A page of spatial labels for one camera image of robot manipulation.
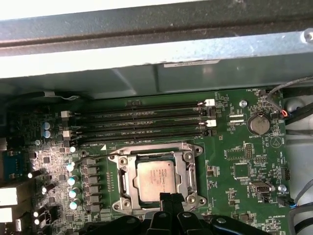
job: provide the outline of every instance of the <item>integrated circuit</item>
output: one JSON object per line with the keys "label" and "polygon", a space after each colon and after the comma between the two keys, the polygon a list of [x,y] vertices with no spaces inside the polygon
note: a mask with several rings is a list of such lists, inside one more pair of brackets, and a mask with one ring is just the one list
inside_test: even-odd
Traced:
{"label": "integrated circuit", "polygon": [[250,176],[250,168],[248,163],[237,163],[234,164],[234,178],[244,179],[249,178]]}
{"label": "integrated circuit", "polygon": [[160,192],[176,193],[172,161],[151,161],[137,165],[139,197],[143,202],[157,202]]}

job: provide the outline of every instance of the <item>white label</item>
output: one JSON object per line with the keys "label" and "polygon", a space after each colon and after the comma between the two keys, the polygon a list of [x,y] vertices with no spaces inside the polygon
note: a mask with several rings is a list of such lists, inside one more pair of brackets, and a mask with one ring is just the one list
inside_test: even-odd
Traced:
{"label": "white label", "polygon": [[183,67],[183,66],[192,66],[192,65],[211,65],[211,64],[217,64],[218,62],[220,62],[220,60],[182,62],[182,63],[175,63],[175,64],[164,64],[164,67],[172,68],[172,67]]}

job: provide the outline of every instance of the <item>black ram slot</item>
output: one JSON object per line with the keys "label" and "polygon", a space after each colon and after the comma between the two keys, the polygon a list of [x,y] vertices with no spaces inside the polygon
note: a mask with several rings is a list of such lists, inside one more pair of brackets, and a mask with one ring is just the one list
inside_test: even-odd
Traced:
{"label": "black ram slot", "polygon": [[84,112],[81,111],[81,116],[89,116],[89,115],[106,115],[106,114],[122,114],[127,112],[140,112],[140,111],[160,111],[160,110],[173,110],[173,109],[191,109],[198,108],[197,102],[190,103],[181,103],[181,104],[167,104],[167,105],[158,105],[158,106],[134,106],[124,109],[111,109],[111,110],[99,110],[99,111],[91,111]]}
{"label": "black ram slot", "polygon": [[180,131],[190,131],[195,130],[196,127],[193,127],[192,129],[189,126],[186,127],[179,127],[173,128],[173,127],[167,127],[167,128],[155,128],[151,130],[131,130],[131,131],[116,131],[116,132],[96,132],[96,133],[82,133],[78,138],[90,138],[90,137],[96,137],[96,138],[105,138],[105,137],[113,137],[113,136],[131,136],[131,135],[146,135],[146,134],[154,134],[154,133],[170,133],[175,132],[177,130]]}
{"label": "black ram slot", "polygon": [[115,121],[118,119],[119,122],[121,121],[150,121],[154,119],[181,119],[181,118],[192,118],[192,117],[201,117],[200,113],[197,112],[188,112],[188,113],[179,113],[179,114],[170,114],[170,115],[150,115],[150,116],[135,116],[132,118],[129,117],[117,117],[117,118],[99,118],[95,120],[90,120],[90,119],[78,119],[77,120],[77,125],[85,125],[85,124],[101,124],[101,123],[106,123],[106,122],[111,122]]}
{"label": "black ram slot", "polygon": [[172,132],[159,134],[149,134],[149,135],[137,135],[137,136],[120,136],[120,137],[106,137],[106,138],[86,138],[78,141],[79,145],[82,144],[93,144],[93,143],[103,143],[105,141],[135,141],[135,140],[149,140],[149,139],[159,139],[159,138],[169,138],[169,137],[188,137],[204,135],[207,136],[207,131],[191,131],[191,132]]}
{"label": "black ram slot", "polygon": [[167,127],[184,127],[184,126],[193,126],[199,125],[199,120],[191,120],[191,121],[172,121],[170,123],[160,123],[160,124],[146,124],[146,125],[128,125],[128,126],[117,126],[117,127],[107,127],[107,128],[83,128],[78,129],[77,133],[79,134],[89,134],[89,133],[98,133],[98,132],[114,132],[114,131],[129,131],[129,130],[154,130],[158,128],[167,128]]}

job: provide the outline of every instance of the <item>green circuit board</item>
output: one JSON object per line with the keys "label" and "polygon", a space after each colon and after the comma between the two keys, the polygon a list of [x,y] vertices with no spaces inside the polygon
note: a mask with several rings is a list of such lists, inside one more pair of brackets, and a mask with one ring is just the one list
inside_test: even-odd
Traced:
{"label": "green circuit board", "polygon": [[[183,141],[203,148],[203,153],[196,157],[197,186],[198,195],[204,197],[207,202],[193,212],[199,212],[204,217],[211,214],[227,215],[264,231],[272,232],[272,234],[285,235],[287,233],[286,214],[289,209],[277,203],[277,196],[289,194],[285,124],[284,120],[279,118],[277,111],[267,102],[266,95],[261,94],[262,91],[262,88],[255,88],[119,98],[90,101],[89,103],[73,101],[42,109],[36,108],[35,112],[13,112],[11,115],[19,125],[15,136],[24,137],[24,146],[19,149],[28,155],[36,153],[36,158],[31,157],[30,160],[33,168],[44,168],[46,171],[46,175],[41,176],[38,180],[38,190],[42,185],[47,184],[47,176],[50,177],[48,181],[58,182],[56,188],[45,196],[42,196],[39,190],[34,200],[35,208],[46,204],[60,206],[59,218],[51,225],[53,234],[73,232],[87,222],[111,221],[118,218],[123,214],[112,209],[113,203],[119,200],[116,164],[109,161],[108,158],[103,158],[97,163],[99,184],[101,185],[101,211],[96,212],[90,209],[90,204],[86,203],[90,200],[89,195],[83,193],[78,196],[82,205],[77,210],[69,208],[72,199],[68,197],[68,191],[71,186],[66,180],[71,174],[83,178],[85,171],[83,166],[69,173],[66,169],[67,164],[84,156],[110,154],[124,146]],[[64,140],[61,138],[64,128],[60,121],[60,112],[64,110],[71,111],[71,117],[73,117],[92,110],[123,110],[125,107],[132,106],[153,107],[193,102],[197,104],[207,99],[215,100],[216,108],[214,113],[216,127],[214,132],[207,136],[194,134],[199,131],[199,127],[186,125],[179,128],[177,136],[153,138],[153,134],[162,133],[167,129],[161,128],[162,124],[182,120],[182,118],[164,117],[142,121],[141,125],[149,125],[154,122],[154,124],[158,124],[158,128],[151,129],[149,132],[135,133],[139,136],[147,136],[147,133],[150,133],[152,137],[76,144],[74,152],[70,150],[72,146],[65,146]],[[281,104],[282,94],[275,94],[275,99]],[[240,106],[242,100],[247,102],[247,106]],[[173,111],[176,114],[180,112],[182,109]],[[159,111],[158,115],[162,116],[167,113],[168,111],[163,113]],[[155,112],[149,110],[143,113],[145,116],[154,114]],[[114,125],[121,119],[119,126],[127,127],[123,118],[130,115],[130,112],[124,112],[115,116],[108,114],[101,118],[115,119]],[[266,117],[265,123],[261,123],[264,119],[251,123],[253,117],[258,115]],[[203,118],[183,117],[183,120],[186,121],[201,121],[201,119]],[[43,137],[44,122],[49,122],[52,126],[53,136],[50,138]],[[262,131],[264,133],[260,135],[255,133]],[[122,133],[122,136],[129,135],[128,132]],[[65,176],[66,180],[61,179],[60,175]],[[265,197],[263,197],[264,195],[260,197],[253,187],[255,182],[267,183],[270,192]],[[82,184],[84,184],[83,180],[79,183],[79,187],[84,187]],[[287,191],[278,190],[279,185],[285,185]]]}

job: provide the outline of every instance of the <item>screw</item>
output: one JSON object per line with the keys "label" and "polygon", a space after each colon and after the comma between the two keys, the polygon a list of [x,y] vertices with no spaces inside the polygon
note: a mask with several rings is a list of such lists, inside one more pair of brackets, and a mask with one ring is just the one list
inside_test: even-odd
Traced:
{"label": "screw", "polygon": [[121,165],[126,165],[126,164],[127,164],[127,159],[126,159],[126,158],[121,158],[121,159],[119,160],[119,163],[120,163]]}
{"label": "screw", "polygon": [[307,43],[311,43],[313,41],[313,32],[305,34],[304,38]]}
{"label": "screw", "polygon": [[245,101],[244,99],[239,102],[239,106],[242,108],[245,108],[247,105],[248,105],[248,102]]}
{"label": "screw", "polygon": [[184,159],[185,159],[186,161],[190,161],[192,158],[193,158],[193,155],[192,155],[191,153],[186,153],[186,154],[184,155]]}
{"label": "screw", "polygon": [[279,185],[278,186],[278,191],[280,192],[286,192],[287,191],[287,187],[285,185]]}
{"label": "screw", "polygon": [[196,201],[196,198],[195,198],[194,196],[189,196],[189,197],[187,198],[187,202],[188,202],[189,204],[193,204],[195,201]]}
{"label": "screw", "polygon": [[130,207],[130,206],[131,206],[131,203],[130,203],[129,201],[125,201],[125,202],[124,202],[124,206],[125,206],[125,207]]}
{"label": "screw", "polygon": [[217,221],[218,223],[220,223],[220,224],[226,223],[226,220],[223,219],[223,218],[217,218],[216,221]]}
{"label": "screw", "polygon": [[41,141],[40,140],[35,140],[35,145],[37,145],[37,146],[41,145]]}
{"label": "screw", "polygon": [[182,214],[182,216],[184,216],[185,218],[190,218],[190,217],[191,217],[191,213],[184,212],[184,213]]}

